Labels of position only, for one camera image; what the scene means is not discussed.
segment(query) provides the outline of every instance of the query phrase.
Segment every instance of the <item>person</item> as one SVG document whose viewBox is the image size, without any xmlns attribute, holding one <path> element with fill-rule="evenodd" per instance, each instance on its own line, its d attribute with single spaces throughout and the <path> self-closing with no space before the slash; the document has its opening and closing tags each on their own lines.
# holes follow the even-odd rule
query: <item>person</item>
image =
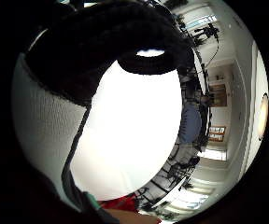
<svg viewBox="0 0 269 224">
<path fill-rule="evenodd" d="M 200 104 L 204 106 L 212 106 L 213 99 L 211 95 L 202 95 L 200 97 Z"/>
<path fill-rule="evenodd" d="M 120 221 L 120 224 L 159 224 L 162 221 L 157 217 L 150 215 L 142 215 L 135 212 L 105 209 L 111 216 Z"/>
</svg>

